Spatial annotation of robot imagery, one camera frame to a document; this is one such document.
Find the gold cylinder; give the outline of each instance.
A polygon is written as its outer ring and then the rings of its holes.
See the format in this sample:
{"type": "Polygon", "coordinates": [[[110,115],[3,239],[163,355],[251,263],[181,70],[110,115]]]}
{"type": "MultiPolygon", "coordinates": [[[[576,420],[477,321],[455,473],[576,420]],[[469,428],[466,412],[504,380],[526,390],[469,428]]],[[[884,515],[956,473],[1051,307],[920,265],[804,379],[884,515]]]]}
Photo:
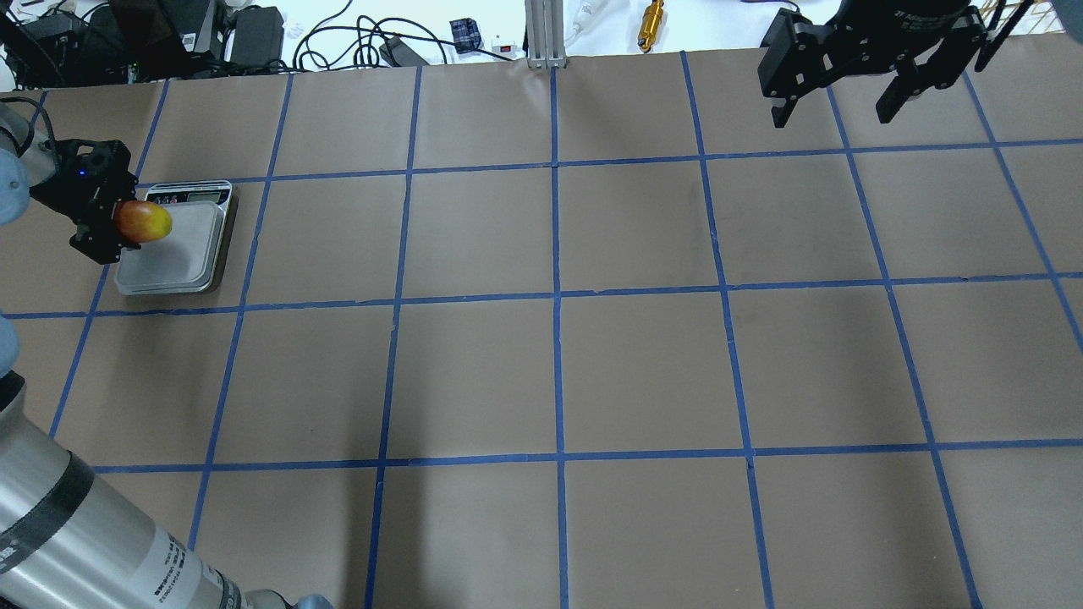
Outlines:
{"type": "Polygon", "coordinates": [[[639,50],[647,53],[658,39],[658,29],[662,27],[662,4],[664,0],[654,0],[647,10],[643,11],[643,25],[639,28],[639,50]]]}

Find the blue tape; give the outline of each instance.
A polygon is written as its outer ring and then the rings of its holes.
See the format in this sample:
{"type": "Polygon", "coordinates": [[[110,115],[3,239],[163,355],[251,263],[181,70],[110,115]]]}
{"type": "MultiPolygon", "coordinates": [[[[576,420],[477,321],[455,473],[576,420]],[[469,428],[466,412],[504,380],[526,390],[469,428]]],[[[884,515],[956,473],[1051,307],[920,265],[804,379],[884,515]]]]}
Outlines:
{"type": "Polygon", "coordinates": [[[212,315],[236,313],[240,307],[201,307],[196,309],[148,309],[146,311],[97,311],[95,318],[146,318],[148,315],[212,315]]]}
{"type": "Polygon", "coordinates": [[[87,313],[87,321],[82,324],[82,332],[79,334],[79,342],[76,344],[75,355],[71,358],[71,367],[68,368],[67,378],[64,380],[64,389],[61,391],[60,402],[56,404],[56,413],[53,415],[53,423],[49,426],[49,437],[56,438],[56,431],[61,427],[61,419],[64,417],[64,409],[67,406],[68,396],[71,393],[71,384],[75,383],[76,372],[79,370],[79,362],[82,360],[82,351],[87,347],[87,337],[90,336],[90,326],[94,322],[94,313],[97,303],[102,299],[102,290],[105,289],[105,277],[109,274],[109,267],[102,267],[102,273],[97,277],[97,287],[94,288],[94,297],[90,300],[90,311],[87,313]]]}
{"type": "Polygon", "coordinates": [[[902,347],[903,359],[906,362],[906,371],[910,374],[910,383],[914,391],[914,399],[917,403],[918,415],[922,426],[925,428],[925,440],[928,444],[929,454],[932,457],[932,468],[936,472],[937,484],[940,488],[940,496],[948,514],[948,527],[951,530],[952,541],[955,544],[955,553],[958,555],[960,567],[963,571],[963,580],[966,583],[967,595],[974,609],[980,609],[981,600],[978,598],[978,589],[974,582],[974,573],[970,571],[970,560],[963,544],[963,533],[958,528],[958,519],[955,516],[955,505],[952,502],[951,491],[948,488],[948,478],[944,476],[943,464],[940,461],[940,453],[937,451],[937,440],[932,432],[932,424],[929,422],[928,409],[925,404],[925,393],[922,390],[922,383],[917,377],[917,367],[914,364],[913,352],[910,349],[910,339],[906,337],[906,328],[902,324],[902,314],[899,311],[899,301],[895,296],[891,286],[891,275],[888,273],[887,261],[884,258],[884,250],[880,247],[879,237],[876,234],[876,225],[873,222],[872,211],[869,207],[869,199],[865,196],[864,186],[861,183],[861,176],[858,172],[857,163],[850,152],[850,140],[846,133],[846,126],[843,122],[843,115],[838,109],[838,102],[835,100],[835,92],[827,87],[827,100],[831,103],[832,113],[835,115],[835,124],[838,126],[838,134],[843,140],[843,147],[846,148],[846,160],[850,167],[850,176],[853,178],[853,187],[861,203],[861,213],[864,216],[865,225],[869,229],[869,238],[873,244],[873,251],[876,254],[876,263],[879,267],[884,288],[887,291],[888,304],[891,308],[891,318],[895,320],[895,327],[899,334],[899,344],[902,347]]]}
{"type": "Polygon", "coordinates": [[[1048,275],[1026,273],[1019,275],[976,275],[973,277],[908,277],[891,278],[893,285],[930,285],[953,283],[997,283],[997,282],[1033,282],[1048,280],[1048,275]]]}
{"type": "Polygon", "coordinates": [[[822,287],[863,287],[884,285],[880,280],[822,281],[822,282],[779,282],[779,283],[746,283],[727,286],[730,291],[749,291],[765,289],[817,289],[822,287]]]}
{"type": "Polygon", "coordinates": [[[199,492],[196,495],[196,506],[192,516],[192,528],[188,530],[188,548],[195,549],[199,539],[199,524],[203,521],[203,508],[207,501],[207,487],[214,463],[214,452],[218,450],[218,437],[222,429],[222,417],[225,414],[226,397],[230,392],[230,381],[233,379],[233,363],[237,357],[237,346],[240,342],[240,332],[245,325],[245,306],[248,300],[248,287],[252,282],[252,268],[256,265],[256,251],[260,245],[260,232],[263,230],[263,217],[266,212],[268,197],[271,193],[271,177],[278,160],[278,148],[282,144],[282,133],[286,126],[286,113],[289,109],[289,98],[293,89],[293,75],[286,77],[286,91],[282,100],[282,111],[278,115],[278,126],[275,129],[274,144],[271,147],[271,159],[268,161],[268,174],[263,184],[263,195],[260,197],[260,208],[256,217],[256,228],[252,232],[252,244],[248,249],[248,262],[245,267],[245,281],[240,288],[240,302],[237,310],[237,322],[233,326],[233,337],[230,339],[230,352],[225,360],[225,371],[222,373],[222,386],[218,394],[218,405],[214,409],[214,422],[211,424],[210,440],[207,442],[207,454],[204,459],[203,476],[199,480],[199,492]]]}
{"type": "MultiPolygon", "coordinates": [[[[1083,144],[1083,139],[1060,139],[1060,140],[1026,140],[1018,142],[997,142],[1001,147],[1040,147],[1040,146],[1061,146],[1083,144]]],[[[919,152],[919,151],[954,151],[991,148],[992,145],[984,142],[963,143],[963,144],[915,144],[909,146],[866,146],[850,148],[853,154],[875,154],[893,152],[919,152]]],[[[775,158],[787,156],[819,156],[819,155],[841,155],[846,154],[843,148],[812,148],[796,151],[756,151],[739,153],[712,153],[704,157],[707,160],[736,159],[736,158],[775,158]]],[[[579,159],[579,160],[552,160],[548,163],[518,163],[507,165],[473,165],[473,166],[452,166],[452,167],[425,167],[414,169],[414,173],[460,173],[471,171],[510,171],[517,169],[539,169],[544,167],[593,167],[604,165],[640,165],[651,163],[680,163],[687,160],[699,160],[699,155],[680,156],[653,156],[632,158],[603,158],[603,159],[579,159]]],[[[295,173],[285,176],[273,176],[273,182],[290,182],[298,180],[327,180],[336,178],[371,178],[376,176],[405,176],[405,169],[375,169],[369,171],[330,171],[325,173],[295,173]]],[[[263,176],[229,178],[234,184],[252,182],[264,182],[263,176]]],[[[139,183],[138,187],[153,186],[154,183],[139,183]]]]}
{"type": "Polygon", "coordinates": [[[99,465],[94,474],[195,474],[203,471],[203,464],[164,465],[99,465]]]}
{"type": "MultiPolygon", "coordinates": [[[[552,197],[552,371],[557,454],[564,454],[564,364],[560,315],[563,293],[560,282],[560,124],[557,101],[557,68],[549,68],[550,196],[552,197]]],[[[560,557],[560,606],[569,608],[567,583],[567,483],[563,461],[557,464],[557,552],[560,557]]]]}
{"type": "Polygon", "coordinates": [[[9,320],[63,320],[82,319],[87,316],[87,313],[82,311],[55,311],[48,313],[4,313],[3,316],[9,320]]]}
{"type": "Polygon", "coordinates": [[[686,285],[675,287],[626,287],[615,289],[575,289],[561,291],[563,298],[589,298],[592,296],[648,296],[652,294],[708,294],[718,291],[717,285],[686,285]]]}
{"type": "Polygon", "coordinates": [[[394,304],[393,298],[374,300],[321,300],[313,302],[269,302],[265,304],[246,304],[245,311],[289,311],[297,309],[351,309],[356,307],[387,307],[394,304]]]}
{"type": "Polygon", "coordinates": [[[738,418],[741,423],[741,444],[744,451],[748,479],[748,500],[752,510],[753,530],[756,536],[756,552],[759,558],[759,573],[764,585],[764,601],[767,609],[774,608],[774,592],[771,586],[771,568],[767,556],[767,540],[764,534],[764,517],[759,506],[759,485],[756,481],[756,450],[752,442],[752,431],[748,427],[748,412],[745,406],[744,384],[741,379],[741,362],[738,358],[738,344],[733,334],[733,315],[730,309],[730,296],[726,282],[726,268],[722,264],[719,247],[718,229],[715,224],[715,204],[710,193],[710,174],[707,172],[707,155],[704,153],[703,127],[700,122],[700,109],[695,103],[695,88],[692,85],[692,72],[688,65],[688,54],[680,52],[681,68],[684,72],[684,86],[688,89],[688,101],[692,108],[692,127],[695,130],[695,146],[700,159],[700,177],[703,181],[703,198],[707,211],[707,226],[710,230],[710,248],[715,257],[715,271],[718,274],[718,290],[722,299],[722,322],[726,327],[726,345],[729,349],[730,368],[733,375],[733,390],[738,403],[738,418]]]}
{"type": "Polygon", "coordinates": [[[772,446],[756,449],[756,456],[864,455],[875,453],[921,453],[928,444],[851,444],[844,446],[772,446]]]}
{"type": "Polygon", "coordinates": [[[981,119],[981,126],[984,128],[986,134],[989,137],[989,143],[993,146],[993,154],[996,155],[996,163],[1001,166],[1001,171],[1004,173],[1004,180],[1007,181],[1008,189],[1012,191],[1012,197],[1015,198],[1016,206],[1019,208],[1019,215],[1022,216],[1022,221],[1027,224],[1027,231],[1030,232],[1030,237],[1034,242],[1034,247],[1038,248],[1038,255],[1042,258],[1042,264],[1045,265],[1048,278],[1053,282],[1053,288],[1057,291],[1057,298],[1060,300],[1060,307],[1065,310],[1065,318],[1067,318],[1068,325],[1071,327],[1072,334],[1075,336],[1075,346],[1079,348],[1080,352],[1083,352],[1083,332],[1080,329],[1080,324],[1075,319],[1075,313],[1072,311],[1071,303],[1068,302],[1068,295],[1065,294],[1065,286],[1060,284],[1060,277],[1057,275],[1057,271],[1053,267],[1053,259],[1049,258],[1049,252],[1046,251],[1045,245],[1042,244],[1042,238],[1038,235],[1038,228],[1034,225],[1034,220],[1030,217],[1030,211],[1027,209],[1027,204],[1023,202],[1022,195],[1019,193],[1019,186],[1016,185],[1015,178],[1012,177],[1008,164],[1004,159],[1004,153],[1001,152],[1000,143],[993,135],[993,128],[989,124],[989,118],[986,116],[984,108],[981,107],[981,100],[978,99],[978,91],[975,90],[974,82],[970,81],[970,76],[964,73],[963,80],[966,82],[967,91],[970,92],[970,99],[974,101],[974,107],[978,111],[978,118],[981,119]]]}
{"type": "MultiPolygon", "coordinates": [[[[1083,448],[1083,438],[1039,438],[1032,440],[978,440],[937,442],[938,451],[993,451],[1083,448]]],[[[817,456],[854,454],[903,454],[924,453],[931,449],[928,443],[904,444],[844,444],[822,446],[759,446],[756,456],[817,456]]],[[[291,461],[216,463],[214,471],[293,471],[304,469],[375,469],[378,467],[453,467],[460,465],[492,465],[500,463],[571,463],[603,461],[657,461],[700,458],[745,458],[743,448],[732,449],[676,449],[661,451],[582,451],[565,453],[504,453],[491,455],[366,458],[339,461],[291,461]]],[[[161,474],[199,472],[203,464],[149,464],[149,465],[104,465],[94,467],[99,474],[161,474]]]]}
{"type": "MultiPolygon", "coordinates": [[[[1057,273],[1057,276],[1066,280],[1081,280],[1083,272],[1057,273]]],[[[1019,275],[977,275],[973,277],[903,277],[891,278],[892,285],[935,285],[935,284],[958,284],[958,283],[990,283],[990,282],[1029,282],[1046,281],[1048,275],[1044,273],[1028,273],[1019,275]]],[[[729,291],[749,290],[781,290],[781,289],[815,289],[831,287],[863,287],[880,286],[883,280],[839,280],[839,281],[812,281],[812,282],[777,282],[777,283],[748,283],[733,284],[726,287],[729,291]]],[[[575,289],[561,290],[561,298],[590,298],[595,296],[651,296],[658,294],[708,294],[718,291],[717,285],[683,285],[663,287],[627,287],[612,289],[575,289]]],[[[500,300],[546,300],[553,298],[549,291],[522,291],[509,294],[464,294],[457,296],[420,296],[415,298],[403,298],[403,306],[416,304],[439,304],[446,302],[491,302],[500,300]]],[[[355,307],[390,307],[394,304],[393,298],[377,298],[373,300],[314,300],[308,302],[265,302],[259,304],[245,304],[245,311],[285,311],[293,309],[347,309],[355,307]]],[[[208,307],[196,309],[153,309],[148,311],[96,311],[95,318],[122,318],[141,315],[203,315],[213,313],[234,313],[239,307],[208,307]]],[[[10,320],[47,320],[47,319],[82,319],[87,316],[82,311],[47,311],[35,313],[10,313],[5,314],[10,320]]]]}
{"type": "Polygon", "coordinates": [[[421,102],[421,67],[414,75],[414,102],[410,107],[409,148],[406,154],[406,194],[403,197],[403,219],[399,234],[399,268],[395,271],[395,300],[392,311],[391,338],[388,347],[388,372],[383,388],[383,415],[380,422],[380,466],[376,470],[376,492],[373,501],[373,523],[369,529],[368,573],[365,582],[365,609],[371,609],[376,594],[376,563],[379,559],[380,524],[383,518],[383,480],[387,471],[388,438],[391,430],[391,402],[394,396],[395,359],[399,351],[399,322],[403,303],[403,278],[406,273],[406,243],[409,235],[409,203],[414,187],[414,153],[417,145],[417,115],[421,102]]]}

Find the apple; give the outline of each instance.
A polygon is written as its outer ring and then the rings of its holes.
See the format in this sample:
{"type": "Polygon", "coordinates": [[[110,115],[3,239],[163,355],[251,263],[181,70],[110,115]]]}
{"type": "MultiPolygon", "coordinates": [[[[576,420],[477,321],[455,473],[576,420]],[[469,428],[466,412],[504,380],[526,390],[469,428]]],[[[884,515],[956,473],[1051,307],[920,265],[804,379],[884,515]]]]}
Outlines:
{"type": "Polygon", "coordinates": [[[113,211],[113,225],[126,239],[147,243],[168,235],[173,230],[173,218],[156,203],[126,200],[113,211]]]}

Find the digital scale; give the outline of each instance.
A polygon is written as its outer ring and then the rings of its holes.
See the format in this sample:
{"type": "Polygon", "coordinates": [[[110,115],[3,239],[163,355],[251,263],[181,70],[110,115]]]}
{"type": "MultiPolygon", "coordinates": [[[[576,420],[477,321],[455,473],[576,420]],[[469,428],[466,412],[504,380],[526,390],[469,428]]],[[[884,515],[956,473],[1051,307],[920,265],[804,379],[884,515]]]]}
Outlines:
{"type": "Polygon", "coordinates": [[[174,182],[146,193],[173,219],[165,238],[120,254],[115,282],[120,294],[196,294],[218,287],[225,268],[237,203],[233,184],[174,182]]]}

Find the black band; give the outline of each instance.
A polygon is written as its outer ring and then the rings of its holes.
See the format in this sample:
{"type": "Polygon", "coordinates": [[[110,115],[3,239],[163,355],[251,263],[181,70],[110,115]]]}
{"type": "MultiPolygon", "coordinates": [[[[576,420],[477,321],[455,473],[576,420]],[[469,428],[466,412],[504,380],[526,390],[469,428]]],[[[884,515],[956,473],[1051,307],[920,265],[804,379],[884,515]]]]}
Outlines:
{"type": "Polygon", "coordinates": [[[240,604],[240,587],[230,581],[230,578],[223,575],[221,571],[218,572],[218,575],[222,578],[222,601],[218,604],[218,609],[245,609],[240,604]]]}
{"type": "Polygon", "coordinates": [[[71,453],[60,480],[38,505],[0,533],[0,575],[18,567],[67,524],[94,484],[94,470],[71,453]]]}

